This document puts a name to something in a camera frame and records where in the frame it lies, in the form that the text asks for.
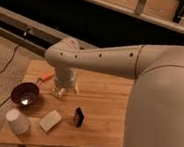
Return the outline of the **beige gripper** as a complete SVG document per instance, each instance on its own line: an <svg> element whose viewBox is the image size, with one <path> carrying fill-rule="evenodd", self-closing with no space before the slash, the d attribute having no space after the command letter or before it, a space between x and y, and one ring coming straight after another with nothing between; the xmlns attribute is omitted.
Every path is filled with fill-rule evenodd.
<svg viewBox="0 0 184 147"><path fill-rule="evenodd" d="M73 90L76 94L79 93L79 87L76 77L76 70L72 68L55 68L55 87L62 87Z"/></svg>

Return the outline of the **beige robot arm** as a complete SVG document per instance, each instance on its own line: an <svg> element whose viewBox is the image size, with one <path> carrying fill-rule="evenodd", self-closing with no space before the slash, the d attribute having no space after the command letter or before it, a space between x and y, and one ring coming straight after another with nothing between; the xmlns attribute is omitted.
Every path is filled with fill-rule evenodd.
<svg viewBox="0 0 184 147"><path fill-rule="evenodd" d="M82 50L72 37L49 47L55 83L68 87L80 68L133 79L123 147L184 147L184 46L134 45Z"/></svg>

